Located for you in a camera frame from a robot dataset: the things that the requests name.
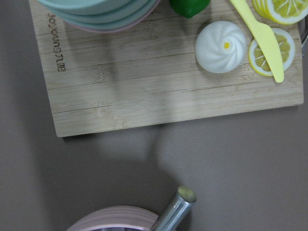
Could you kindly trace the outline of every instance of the bamboo board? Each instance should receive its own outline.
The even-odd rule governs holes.
[[[162,0],[144,21],[114,34],[81,31],[58,17],[52,20],[56,31],[51,31],[50,12],[29,0],[57,136],[302,104],[297,25],[262,19],[248,2],[259,21],[288,31],[295,40],[295,59],[283,83],[256,74],[247,55],[242,65],[225,74],[209,73],[197,64],[195,40],[211,22],[234,22],[243,30],[247,46],[252,40],[227,0],[211,1],[191,19],[178,16],[168,0]],[[51,33],[59,39],[57,53]]]

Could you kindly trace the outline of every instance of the pink bowl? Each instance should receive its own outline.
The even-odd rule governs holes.
[[[67,231],[95,231],[104,228],[129,228],[149,231],[158,215],[139,207],[114,206],[93,212]]]
[[[136,21],[120,27],[120,28],[116,28],[116,29],[111,29],[111,30],[97,30],[97,29],[91,29],[91,28],[86,28],[83,26],[77,26],[75,24],[69,23],[68,24],[80,29],[80,30],[84,30],[84,31],[88,31],[88,32],[92,32],[92,33],[100,33],[100,34],[109,34],[109,33],[115,33],[115,32],[119,32],[119,31],[123,31],[123,30],[127,30],[133,26],[135,26],[136,24],[138,24],[139,22],[141,22],[142,20],[144,20],[147,16],[149,16],[149,14],[156,8],[156,6],[159,4],[160,0],[157,0],[156,3],[139,19],[137,19]]]

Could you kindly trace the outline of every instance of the yellow dot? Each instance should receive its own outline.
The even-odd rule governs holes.
[[[225,49],[228,49],[230,47],[230,44],[228,42],[225,42]]]

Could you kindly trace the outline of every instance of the yellow knife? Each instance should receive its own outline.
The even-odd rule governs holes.
[[[230,0],[230,2],[243,18],[251,34],[256,39],[270,66],[275,81],[281,83],[284,79],[283,63],[279,45],[273,30],[270,26],[256,20],[246,0]]]

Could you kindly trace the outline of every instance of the silver cylindrical handle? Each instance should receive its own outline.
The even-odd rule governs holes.
[[[196,202],[197,197],[193,190],[180,186],[174,197],[158,217],[151,231],[173,231],[187,215]]]

